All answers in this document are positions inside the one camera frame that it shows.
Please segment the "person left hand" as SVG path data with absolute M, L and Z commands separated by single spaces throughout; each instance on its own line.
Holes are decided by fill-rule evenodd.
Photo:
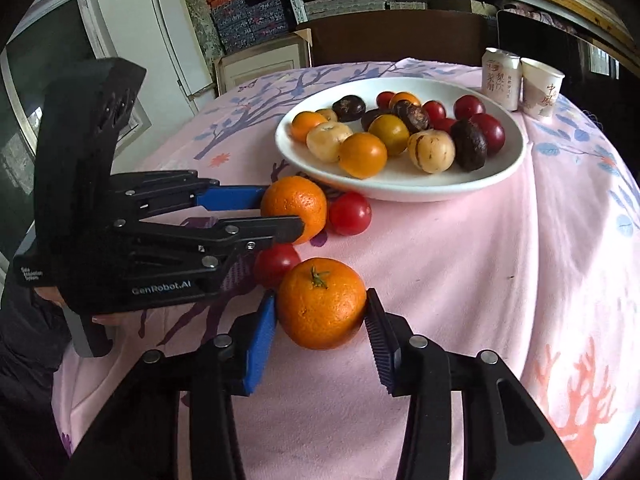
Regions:
M 50 301 L 60 308 L 66 308 L 66 302 L 56 287 L 36 287 L 35 293 L 43 300 Z M 122 324 L 126 317 L 126 313 L 95 315 L 92 322 L 103 326 L 117 326 Z

